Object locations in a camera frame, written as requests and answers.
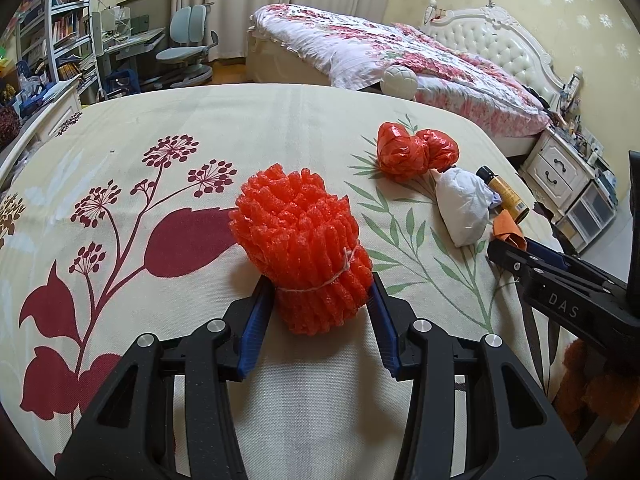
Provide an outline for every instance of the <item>white string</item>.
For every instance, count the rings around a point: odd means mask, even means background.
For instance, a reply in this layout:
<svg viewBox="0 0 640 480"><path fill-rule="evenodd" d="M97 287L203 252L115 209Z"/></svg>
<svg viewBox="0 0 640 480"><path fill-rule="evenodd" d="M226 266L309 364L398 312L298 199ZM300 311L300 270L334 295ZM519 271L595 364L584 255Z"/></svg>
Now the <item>white string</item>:
<svg viewBox="0 0 640 480"><path fill-rule="evenodd" d="M314 286L312 288L283 288L281 286L278 287L279 290L283 291L283 292L314 292L316 290L320 290L321 288L323 288L324 286L327 286L331 283L333 283L335 280L337 280L338 278L340 278L340 275L345 271L348 270L349 267L351 267L351 262L353 261L353 257L355 256L356 253L356 249L360 246L360 243L358 242L358 244L353 248L353 251L348 251L346 247L342 248L342 252L344 253L344 265L342 266L342 269L339 270L336 274L334 274L332 277L330 277L327 281L325 281L322 285L319 286Z"/></svg>

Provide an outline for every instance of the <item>tied red plastic bag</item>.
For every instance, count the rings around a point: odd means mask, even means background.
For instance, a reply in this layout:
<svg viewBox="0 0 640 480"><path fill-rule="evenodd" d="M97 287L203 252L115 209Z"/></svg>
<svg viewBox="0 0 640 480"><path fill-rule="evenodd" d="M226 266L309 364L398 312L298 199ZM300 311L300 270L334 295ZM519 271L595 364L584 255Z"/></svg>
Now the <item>tied red plastic bag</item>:
<svg viewBox="0 0 640 480"><path fill-rule="evenodd" d="M397 182L428 170L446 170L459 157L456 141L438 130L420 130L412 136L397 123L384 123L378 130L378 165Z"/></svg>
<svg viewBox="0 0 640 480"><path fill-rule="evenodd" d="M277 287L289 330L313 335L354 317L373 282L348 197L338 199L304 169L274 164L242 184L229 227L252 263Z"/></svg>

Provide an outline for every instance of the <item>black bottle cap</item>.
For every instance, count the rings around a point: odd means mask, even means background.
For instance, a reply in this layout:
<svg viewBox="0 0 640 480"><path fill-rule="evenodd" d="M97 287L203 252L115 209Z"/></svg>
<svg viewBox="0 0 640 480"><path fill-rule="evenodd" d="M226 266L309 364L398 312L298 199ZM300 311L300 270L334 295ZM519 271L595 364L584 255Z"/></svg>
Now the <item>black bottle cap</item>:
<svg viewBox="0 0 640 480"><path fill-rule="evenodd" d="M489 184L489 182L496 177L495 173L491 171L488 166L481 166L480 169L476 171L476 175L484 180L485 184Z"/></svg>

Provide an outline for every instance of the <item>drawer handle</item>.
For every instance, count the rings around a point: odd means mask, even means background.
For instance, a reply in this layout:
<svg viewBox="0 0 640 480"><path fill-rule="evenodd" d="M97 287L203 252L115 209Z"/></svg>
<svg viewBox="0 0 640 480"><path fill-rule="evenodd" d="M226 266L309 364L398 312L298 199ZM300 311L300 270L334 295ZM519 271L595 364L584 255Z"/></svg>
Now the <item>drawer handle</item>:
<svg viewBox="0 0 640 480"><path fill-rule="evenodd" d="M560 166L562 166L562 172L566 173L566 168L564 167L564 164L562 163L562 160L557 160L556 158L554 159L554 163L556 164L560 164Z"/></svg>
<svg viewBox="0 0 640 480"><path fill-rule="evenodd" d="M558 181L557 181L557 180L551 180L551 179L549 178L549 172L548 172L548 171L545 171L545 175L546 175L546 179L547 179L549 182L551 182L554 186L556 186L556 185L558 184Z"/></svg>

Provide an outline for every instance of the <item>tufted headboard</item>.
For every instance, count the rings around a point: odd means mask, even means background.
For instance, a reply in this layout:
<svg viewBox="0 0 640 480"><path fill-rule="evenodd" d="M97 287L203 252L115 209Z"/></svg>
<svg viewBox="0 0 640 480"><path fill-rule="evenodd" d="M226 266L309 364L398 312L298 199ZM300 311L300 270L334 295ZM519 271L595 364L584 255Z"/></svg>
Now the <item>tufted headboard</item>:
<svg viewBox="0 0 640 480"><path fill-rule="evenodd" d="M437 11L431 0L421 31L449 48L494 62L556 107L564 83L553 71L551 56L505 9L447 10L440 17Z"/></svg>

